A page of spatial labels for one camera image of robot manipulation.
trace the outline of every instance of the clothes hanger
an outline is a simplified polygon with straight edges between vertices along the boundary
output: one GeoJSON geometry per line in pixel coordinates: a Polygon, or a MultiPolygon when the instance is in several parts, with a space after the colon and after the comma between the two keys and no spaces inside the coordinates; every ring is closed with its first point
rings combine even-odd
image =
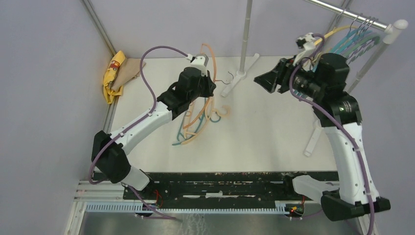
{"type": "Polygon", "coordinates": [[[355,61],[358,57],[362,56],[364,53],[372,49],[375,45],[379,44],[380,35],[378,33],[371,33],[366,37],[359,40],[356,44],[351,46],[349,49],[342,53],[342,56],[346,57],[349,60],[348,64],[355,61]]]}
{"type": "Polygon", "coordinates": [[[352,46],[354,46],[355,44],[359,43],[360,40],[363,39],[364,37],[366,37],[368,35],[371,35],[372,34],[372,31],[371,30],[368,30],[368,29],[370,28],[370,26],[373,24],[374,21],[375,20],[372,20],[372,23],[371,24],[366,24],[367,27],[366,28],[363,28],[361,30],[361,32],[359,32],[359,35],[357,35],[357,38],[355,38],[354,40],[350,40],[348,43],[346,43],[341,48],[339,48],[336,51],[336,53],[343,55],[344,54],[343,52],[345,50],[347,50],[347,49],[351,48],[352,46]]]}
{"type": "Polygon", "coordinates": [[[356,31],[356,33],[355,33],[355,35],[353,36],[352,39],[350,39],[347,42],[345,42],[340,48],[338,48],[337,50],[335,50],[333,53],[341,54],[344,50],[346,50],[347,48],[349,48],[351,45],[356,44],[356,42],[358,42],[359,40],[361,40],[362,38],[364,38],[366,35],[368,35],[369,33],[372,33],[371,30],[368,31],[368,28],[364,29],[365,26],[363,26],[363,28],[360,29],[360,27],[362,25],[363,25],[363,23],[359,26],[359,28],[357,28],[357,31],[356,31]]]}
{"type": "MultiPolygon", "coordinates": [[[[215,59],[215,54],[212,50],[212,48],[210,47],[209,44],[202,44],[201,48],[200,48],[200,53],[203,53],[203,47],[207,47],[210,51],[210,54],[212,56],[212,61],[213,61],[213,82],[218,82],[222,80],[216,80],[216,59],[215,59]]],[[[197,137],[206,127],[208,122],[219,122],[221,120],[222,117],[226,117],[228,115],[231,114],[231,108],[228,105],[223,105],[222,108],[226,110],[225,113],[221,113],[219,110],[214,108],[214,98],[213,97],[209,97],[209,98],[205,98],[205,103],[203,108],[201,109],[201,111],[197,114],[197,116],[192,120],[192,114],[193,114],[193,110],[195,107],[194,102],[192,102],[190,109],[185,113],[185,115],[183,116],[183,120],[182,123],[180,125],[179,131],[177,133],[176,139],[177,139],[177,143],[174,143],[173,145],[180,145],[180,144],[186,144],[191,142],[195,137],[197,137]],[[216,114],[219,118],[217,120],[213,120],[211,117],[213,114],[216,114]],[[197,121],[199,121],[196,129],[194,131],[190,131],[189,128],[194,125],[197,121]]]]}
{"type": "Polygon", "coordinates": [[[360,29],[360,26],[357,29],[351,30],[352,26],[354,24],[354,22],[357,20],[357,18],[359,18],[359,16],[362,15],[359,14],[358,16],[356,16],[356,18],[354,18],[354,20],[352,21],[352,23],[350,24],[349,27],[349,32],[347,32],[346,36],[344,38],[342,38],[329,52],[330,53],[335,53],[335,51],[337,51],[337,49],[339,49],[342,45],[344,45],[348,40],[351,39],[351,37],[354,37],[356,35],[356,33],[358,32],[358,30],[360,29]]]}

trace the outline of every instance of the yellow cloth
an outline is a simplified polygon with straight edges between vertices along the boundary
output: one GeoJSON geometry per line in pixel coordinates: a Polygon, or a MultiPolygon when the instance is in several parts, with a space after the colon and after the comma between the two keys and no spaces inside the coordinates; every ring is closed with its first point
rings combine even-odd
{"type": "Polygon", "coordinates": [[[111,60],[110,65],[108,65],[107,71],[104,75],[104,97],[108,104],[112,104],[116,95],[122,95],[123,86],[121,86],[118,91],[111,89],[111,84],[116,78],[119,67],[122,62],[125,60],[125,55],[122,51],[119,51],[111,60]]]}

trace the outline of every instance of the metal pole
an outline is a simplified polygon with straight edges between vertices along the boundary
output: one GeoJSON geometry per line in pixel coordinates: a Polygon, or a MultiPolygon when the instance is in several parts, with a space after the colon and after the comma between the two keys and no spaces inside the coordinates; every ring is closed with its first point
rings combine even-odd
{"type": "MultiPolygon", "coordinates": [[[[333,6],[332,4],[324,2],[324,1],[319,1],[319,0],[304,0],[304,1],[312,3],[312,4],[317,5],[319,7],[328,9],[330,11],[333,11],[333,12],[337,13],[337,14],[342,13],[342,16],[348,17],[348,18],[353,19],[353,20],[356,19],[356,21],[359,22],[359,23],[363,23],[363,22],[370,22],[371,23],[372,22],[372,19],[367,17],[367,16],[355,13],[355,12],[350,11],[350,10],[343,11],[343,9],[341,7],[333,6]]],[[[373,28],[377,28],[379,30],[382,30],[382,31],[385,31],[389,27],[388,24],[385,24],[381,21],[374,21],[373,23],[371,23],[370,26],[373,27],[373,28]]]]}
{"type": "Polygon", "coordinates": [[[110,52],[112,56],[114,56],[116,54],[114,46],[111,43],[110,38],[108,37],[107,33],[105,32],[104,27],[101,24],[101,21],[96,15],[93,9],[92,3],[90,2],[90,0],[81,0],[81,2],[84,4],[86,11],[89,13],[90,17],[92,18],[93,24],[95,25],[96,29],[98,30],[99,35],[101,36],[102,40],[107,46],[108,51],[110,52]]]}
{"type": "Polygon", "coordinates": [[[252,0],[247,1],[247,12],[245,15],[244,37],[242,39],[241,64],[239,65],[239,72],[245,72],[246,49],[248,47],[248,33],[249,23],[251,21],[252,0]]]}
{"type": "Polygon", "coordinates": [[[374,63],[379,59],[379,57],[382,55],[382,53],[388,48],[390,44],[386,44],[384,42],[381,42],[381,44],[377,47],[376,51],[370,56],[368,61],[363,65],[363,67],[360,69],[360,71],[357,72],[356,78],[353,82],[353,84],[349,87],[347,90],[347,93],[352,92],[352,90],[359,84],[360,80],[365,76],[365,74],[369,71],[369,69],[374,65],[374,63]]]}

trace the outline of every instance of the red wire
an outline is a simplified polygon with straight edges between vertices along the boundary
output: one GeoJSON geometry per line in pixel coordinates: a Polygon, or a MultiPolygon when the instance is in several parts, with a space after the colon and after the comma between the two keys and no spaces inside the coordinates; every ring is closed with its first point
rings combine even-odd
{"type": "Polygon", "coordinates": [[[155,193],[156,193],[156,195],[157,195],[157,198],[156,198],[156,205],[157,205],[157,202],[159,201],[159,197],[160,197],[160,199],[161,199],[161,203],[160,203],[160,206],[159,206],[159,208],[161,208],[161,206],[163,205],[163,198],[161,197],[161,195],[159,194],[159,191],[156,189],[155,191],[154,191],[155,193]]]}
{"type": "Polygon", "coordinates": [[[155,193],[156,193],[156,205],[157,205],[157,202],[159,201],[159,191],[156,189],[155,191],[154,191],[155,193]]]}

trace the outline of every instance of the teal hanger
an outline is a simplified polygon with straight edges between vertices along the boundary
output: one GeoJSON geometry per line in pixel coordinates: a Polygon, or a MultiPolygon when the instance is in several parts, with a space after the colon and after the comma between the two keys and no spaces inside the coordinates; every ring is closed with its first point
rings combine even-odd
{"type": "Polygon", "coordinates": [[[348,48],[344,53],[342,53],[342,56],[346,57],[347,60],[349,60],[350,64],[351,62],[355,61],[358,57],[362,56],[367,51],[372,49],[372,47],[379,44],[379,42],[380,35],[377,33],[371,33],[368,36],[362,38],[360,41],[358,41],[350,48],[348,48]]]}
{"type": "Polygon", "coordinates": [[[350,27],[349,27],[349,32],[346,34],[346,36],[343,38],[343,39],[341,39],[329,52],[330,53],[334,53],[339,47],[341,47],[344,43],[346,43],[347,42],[347,40],[349,40],[349,38],[351,37],[351,36],[353,36],[353,35],[355,35],[356,33],[357,33],[357,30],[360,28],[360,26],[359,26],[359,28],[357,28],[357,29],[354,29],[354,30],[351,30],[351,27],[353,26],[353,23],[356,21],[356,19],[358,18],[359,16],[356,16],[356,18],[354,18],[354,20],[353,20],[353,22],[350,24],[350,27]]]}
{"type": "MultiPolygon", "coordinates": [[[[192,134],[190,134],[190,136],[186,139],[185,137],[184,137],[184,135],[183,135],[183,133],[182,133],[182,130],[183,130],[183,128],[182,128],[182,126],[183,126],[183,123],[184,123],[184,118],[185,118],[185,116],[186,115],[184,115],[183,116],[183,120],[182,120],[182,123],[180,124],[180,127],[179,127],[179,130],[178,130],[178,132],[177,132],[177,136],[176,136],[176,139],[177,139],[177,141],[178,142],[176,142],[176,143],[173,143],[172,145],[173,146],[176,146],[176,145],[180,145],[180,144],[182,144],[182,142],[184,142],[184,141],[186,141],[186,140],[189,140],[189,139],[191,139],[191,138],[193,138],[195,135],[192,135],[192,134]]],[[[204,119],[206,118],[206,111],[204,111],[204,113],[199,117],[199,124],[198,124],[198,126],[196,127],[196,130],[195,130],[195,133],[198,133],[199,132],[199,129],[200,129],[200,127],[202,126],[202,123],[203,123],[203,121],[204,121],[204,119]]],[[[208,121],[211,121],[211,122],[213,122],[213,123],[217,123],[217,122],[219,122],[221,120],[221,117],[219,116],[219,118],[217,119],[217,120],[213,120],[212,119],[212,117],[210,117],[210,119],[208,120],[208,121]]]]}
{"type": "Polygon", "coordinates": [[[344,45],[342,45],[339,49],[337,49],[335,52],[336,54],[341,54],[344,50],[346,50],[348,47],[350,47],[351,45],[355,44],[356,42],[358,42],[360,39],[362,39],[363,37],[365,37],[366,35],[372,33],[372,31],[365,31],[363,33],[360,34],[356,34],[354,35],[354,37],[349,40],[348,42],[346,42],[344,45]]]}

